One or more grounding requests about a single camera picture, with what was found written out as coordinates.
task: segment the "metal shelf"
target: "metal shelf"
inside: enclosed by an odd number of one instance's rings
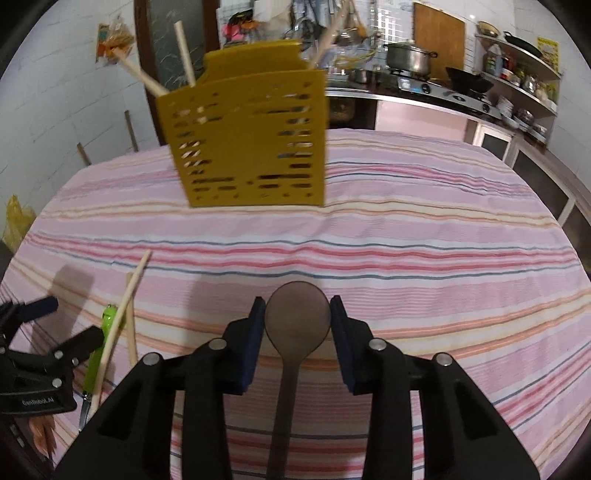
[[[543,82],[551,80],[560,80],[560,74],[552,69],[549,65],[545,64],[538,57],[532,55],[530,52],[525,51],[523,48],[516,47],[515,45],[503,40],[502,38],[487,37],[486,35],[476,34],[476,38],[480,39],[480,43],[486,50],[492,45],[497,44],[501,50],[511,56],[520,63],[525,63],[528,68],[528,73],[536,75]]]
[[[530,102],[537,103],[541,108],[543,108],[544,110],[546,110],[551,115],[554,115],[554,116],[558,115],[557,112],[554,112],[552,109],[550,109],[547,106],[545,106],[535,96],[533,96],[531,93],[526,92],[523,88],[520,88],[517,85],[513,85],[511,82],[507,82],[506,80],[500,79],[499,77],[495,77],[494,75],[491,75],[490,73],[480,72],[480,74],[484,78],[486,78],[487,80],[490,80],[491,82],[498,83],[500,85],[506,85],[507,87],[515,90],[520,95],[526,97]]]

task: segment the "metal screw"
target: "metal screw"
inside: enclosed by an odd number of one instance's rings
[[[142,358],[142,362],[145,365],[156,365],[158,362],[160,362],[160,356],[156,352],[146,353]]]
[[[449,353],[438,353],[435,360],[444,367],[449,367],[453,363],[453,358]]]
[[[214,338],[209,342],[209,348],[212,350],[224,350],[228,346],[223,338]]]
[[[377,350],[378,352],[381,352],[387,346],[388,346],[388,344],[386,343],[386,340],[382,340],[381,338],[372,338],[369,341],[369,347],[372,350]]]

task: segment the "wooden cutting board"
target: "wooden cutting board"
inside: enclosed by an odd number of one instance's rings
[[[435,8],[414,4],[414,42],[417,47],[436,51],[431,59],[431,78],[447,80],[445,67],[464,69],[466,24]]]

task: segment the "spoon handle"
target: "spoon handle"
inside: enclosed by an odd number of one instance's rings
[[[271,451],[267,463],[267,480],[283,480],[285,477],[299,373],[299,363],[284,363],[271,438]]]

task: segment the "pot lid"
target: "pot lid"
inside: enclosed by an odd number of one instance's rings
[[[429,50],[425,50],[424,48],[417,47],[413,42],[410,41],[401,41],[396,43],[388,43],[384,45],[386,48],[396,47],[396,48],[404,48],[406,50],[414,50],[419,51],[421,53],[431,53]]]

